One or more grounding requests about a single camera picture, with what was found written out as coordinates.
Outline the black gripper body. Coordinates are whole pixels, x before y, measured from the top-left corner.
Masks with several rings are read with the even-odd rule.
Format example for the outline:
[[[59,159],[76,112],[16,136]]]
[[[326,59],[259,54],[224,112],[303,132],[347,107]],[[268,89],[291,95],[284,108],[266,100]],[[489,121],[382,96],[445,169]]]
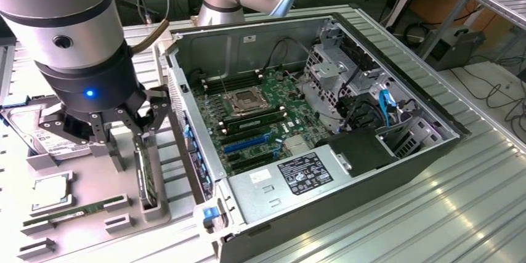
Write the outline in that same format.
[[[87,68],[62,70],[40,62],[36,65],[60,103],[74,111],[100,112],[106,125],[119,121],[115,108],[135,90],[144,89],[136,79],[127,44],[119,46],[107,60]]]

